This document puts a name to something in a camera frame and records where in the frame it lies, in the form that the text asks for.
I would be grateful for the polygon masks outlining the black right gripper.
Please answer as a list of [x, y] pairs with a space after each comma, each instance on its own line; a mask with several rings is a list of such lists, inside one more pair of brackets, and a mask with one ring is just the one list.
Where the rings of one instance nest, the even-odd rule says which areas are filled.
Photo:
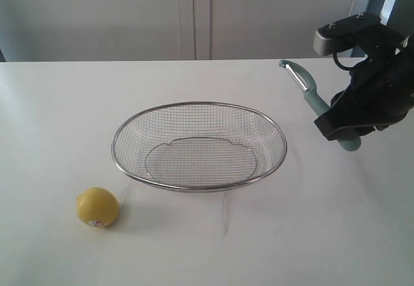
[[368, 60], [356, 65], [347, 90], [314, 121], [327, 140], [383, 130], [413, 108], [413, 36], [379, 24], [357, 33], [356, 40]]

